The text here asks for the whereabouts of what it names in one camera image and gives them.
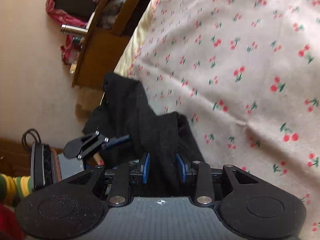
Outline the striped sleeve forearm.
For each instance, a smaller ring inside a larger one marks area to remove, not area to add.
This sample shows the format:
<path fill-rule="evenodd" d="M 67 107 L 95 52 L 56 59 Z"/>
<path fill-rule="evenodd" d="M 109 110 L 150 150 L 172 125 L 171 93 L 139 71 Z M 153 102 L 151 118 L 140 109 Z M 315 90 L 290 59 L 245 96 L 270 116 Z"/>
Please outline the striped sleeve forearm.
<path fill-rule="evenodd" d="M 0 175 L 1 204 L 16 207 L 20 201 L 34 190 L 31 176 L 11 177 Z"/>

